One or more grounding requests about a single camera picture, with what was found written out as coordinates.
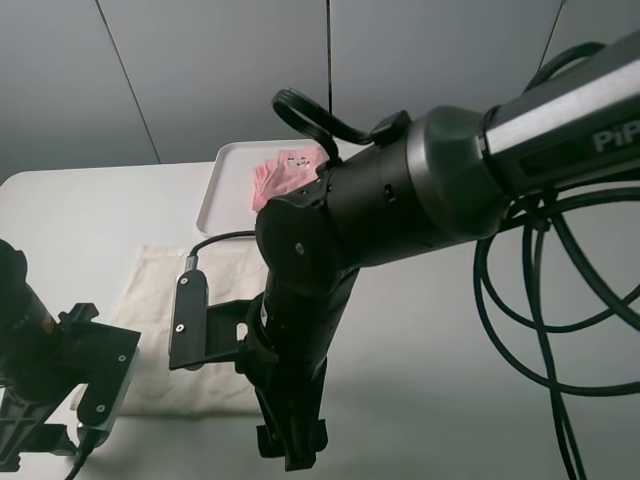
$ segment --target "pink cloth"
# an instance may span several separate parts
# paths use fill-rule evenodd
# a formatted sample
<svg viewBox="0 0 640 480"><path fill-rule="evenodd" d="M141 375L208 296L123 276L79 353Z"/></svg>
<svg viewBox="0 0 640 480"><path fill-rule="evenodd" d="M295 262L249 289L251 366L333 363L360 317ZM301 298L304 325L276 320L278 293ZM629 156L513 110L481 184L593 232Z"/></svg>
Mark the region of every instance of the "pink cloth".
<svg viewBox="0 0 640 480"><path fill-rule="evenodd" d="M322 147L280 150L276 160L253 169L253 205L259 212L267 201L285 195L318 178L316 168L329 159Z"/></svg>

